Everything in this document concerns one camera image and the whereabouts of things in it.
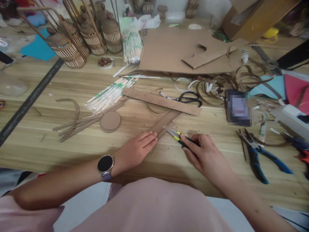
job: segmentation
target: hand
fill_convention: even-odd
[[[235,173],[210,135],[195,134],[192,136],[192,140],[200,143],[201,147],[187,140],[182,134],[180,138],[196,154],[183,147],[189,161],[214,185],[220,188],[228,184],[231,177],[235,176]]]
[[[157,141],[157,133],[148,131],[126,142],[114,153],[115,165],[112,168],[111,176],[114,177],[140,165]]]

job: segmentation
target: floor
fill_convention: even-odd
[[[69,232],[103,206],[107,201],[109,188],[110,183],[98,183],[64,203],[65,209],[54,224],[55,232]],[[254,232],[245,216],[230,200],[213,197],[207,198],[234,231]],[[287,221],[299,231],[309,231],[309,213],[300,213],[278,207],[274,207],[274,210],[286,219],[289,218],[290,221]]]

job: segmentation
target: smartwatch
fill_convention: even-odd
[[[110,172],[113,166],[114,166],[114,157],[112,155],[105,155],[101,157],[101,159],[98,162],[97,168],[98,171],[101,173],[103,181],[107,181],[112,178]]]

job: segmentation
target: blue-handled pliers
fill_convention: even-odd
[[[250,158],[250,165],[251,165],[254,175],[259,181],[261,181],[263,184],[269,183],[261,169],[260,162],[258,160],[259,153],[261,153],[262,155],[266,156],[271,161],[273,161],[279,167],[281,171],[288,173],[288,174],[293,174],[293,171],[289,169],[284,162],[282,162],[278,157],[276,157],[272,153],[266,151],[256,141],[254,141],[254,139],[252,138],[252,136],[248,133],[246,129],[244,130],[245,130],[246,135],[240,134],[238,132],[236,133],[247,144],[249,158]]]

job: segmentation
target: black scissors handle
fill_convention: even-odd
[[[193,95],[196,96],[196,98],[194,98],[194,97],[185,97],[186,94],[193,94]],[[199,106],[198,106],[199,108],[203,105],[202,101],[200,100],[199,94],[196,93],[196,92],[193,92],[193,91],[188,91],[188,92],[182,93],[180,95],[180,97],[178,98],[178,101],[182,102],[182,103],[185,103],[185,104],[191,103],[191,102],[198,102],[199,103]]]

